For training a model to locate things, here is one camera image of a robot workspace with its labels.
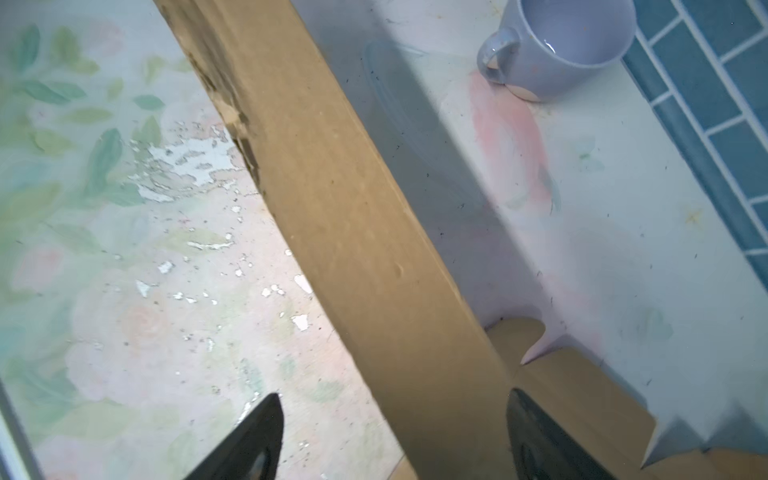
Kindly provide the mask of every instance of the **blue tile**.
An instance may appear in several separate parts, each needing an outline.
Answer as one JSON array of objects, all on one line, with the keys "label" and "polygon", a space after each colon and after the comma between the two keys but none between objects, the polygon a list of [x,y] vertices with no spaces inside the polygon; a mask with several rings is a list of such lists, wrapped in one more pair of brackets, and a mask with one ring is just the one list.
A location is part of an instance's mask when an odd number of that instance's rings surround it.
[{"label": "blue tile", "polygon": [[765,255],[747,255],[746,260],[752,265],[757,277],[768,289],[768,253]]},{"label": "blue tile", "polygon": [[745,0],[683,0],[707,42],[722,55],[760,31]]},{"label": "blue tile", "polygon": [[677,17],[677,10],[670,0],[634,0],[637,10],[637,26],[645,38],[651,38]]},{"label": "blue tile", "polygon": [[766,246],[674,97],[654,110],[739,247],[748,250]]},{"label": "blue tile", "polygon": [[650,58],[645,53],[643,46],[637,40],[632,43],[629,51],[624,56],[624,64],[648,101],[669,90],[659,72],[656,71],[654,64],[650,62]]},{"label": "blue tile", "polygon": [[684,23],[659,40],[654,51],[704,130],[741,113]]},{"label": "blue tile", "polygon": [[768,130],[768,38],[738,54],[725,68]]},{"label": "blue tile", "polygon": [[768,202],[754,204],[752,207],[755,209],[757,216],[760,217],[760,221],[763,222],[763,225],[768,228]]},{"label": "blue tile", "polygon": [[768,194],[768,152],[743,121],[710,137],[747,198]]}]

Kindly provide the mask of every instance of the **blue tile wall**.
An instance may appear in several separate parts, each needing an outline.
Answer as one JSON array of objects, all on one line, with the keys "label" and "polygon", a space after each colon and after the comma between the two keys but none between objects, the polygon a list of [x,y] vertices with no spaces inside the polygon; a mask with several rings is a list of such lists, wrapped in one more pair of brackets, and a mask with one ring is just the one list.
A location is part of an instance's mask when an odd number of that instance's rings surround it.
[{"label": "blue tile wall", "polygon": [[768,0],[634,0],[624,64],[768,290]]}]

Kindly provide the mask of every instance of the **mug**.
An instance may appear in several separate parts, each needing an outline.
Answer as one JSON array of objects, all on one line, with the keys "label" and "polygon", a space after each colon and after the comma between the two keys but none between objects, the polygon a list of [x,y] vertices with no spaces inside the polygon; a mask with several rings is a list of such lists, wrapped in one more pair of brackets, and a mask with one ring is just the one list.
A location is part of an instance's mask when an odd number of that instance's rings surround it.
[{"label": "mug", "polygon": [[524,100],[551,100],[624,56],[635,22],[632,0],[509,0],[478,69]]}]

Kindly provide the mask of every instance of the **cardboard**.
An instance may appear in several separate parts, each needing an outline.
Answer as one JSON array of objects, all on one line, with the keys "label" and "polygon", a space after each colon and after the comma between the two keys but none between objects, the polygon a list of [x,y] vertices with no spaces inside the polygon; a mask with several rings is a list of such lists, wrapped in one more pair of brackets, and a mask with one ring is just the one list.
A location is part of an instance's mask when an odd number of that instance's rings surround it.
[{"label": "cardboard", "polygon": [[156,3],[407,454],[393,478],[515,478],[512,386],[620,480],[725,475],[699,452],[641,470],[654,421],[596,366],[519,365],[540,323],[489,340],[289,0]]}]

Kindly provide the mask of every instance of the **brown cardboard strip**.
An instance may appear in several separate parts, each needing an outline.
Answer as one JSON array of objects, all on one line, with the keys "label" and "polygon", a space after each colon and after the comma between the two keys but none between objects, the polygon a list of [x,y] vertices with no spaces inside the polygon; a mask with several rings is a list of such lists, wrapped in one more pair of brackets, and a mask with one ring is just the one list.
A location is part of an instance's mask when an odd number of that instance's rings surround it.
[{"label": "brown cardboard strip", "polygon": [[290,2],[157,5],[419,477],[514,478],[506,369]]}]

